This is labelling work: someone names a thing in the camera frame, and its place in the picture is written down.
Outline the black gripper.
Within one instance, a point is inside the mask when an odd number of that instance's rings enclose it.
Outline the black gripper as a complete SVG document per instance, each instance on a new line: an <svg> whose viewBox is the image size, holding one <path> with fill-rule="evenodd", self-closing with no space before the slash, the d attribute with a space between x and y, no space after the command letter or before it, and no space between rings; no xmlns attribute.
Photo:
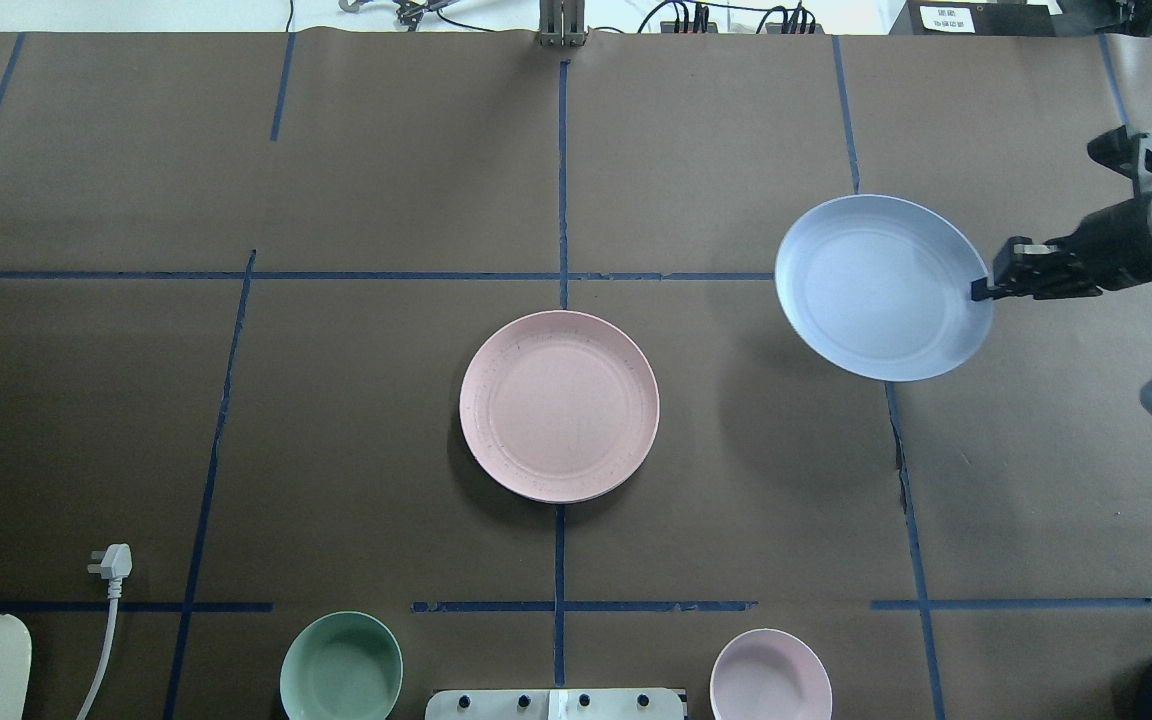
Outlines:
<svg viewBox="0 0 1152 720"><path fill-rule="evenodd" d="M1119 202L1085 217L1069 236L1014 236L996 252L995 285L970 283L973 302L1033 297L1079 300L1152 282L1149 202Z"/></svg>

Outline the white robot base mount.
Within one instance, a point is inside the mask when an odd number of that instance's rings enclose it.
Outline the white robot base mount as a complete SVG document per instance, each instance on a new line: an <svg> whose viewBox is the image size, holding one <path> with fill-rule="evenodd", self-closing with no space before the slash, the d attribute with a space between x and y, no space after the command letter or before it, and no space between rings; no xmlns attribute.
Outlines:
<svg viewBox="0 0 1152 720"><path fill-rule="evenodd" d="M462 689L439 691L425 719L687 719L684 691L646 688Z"/></svg>

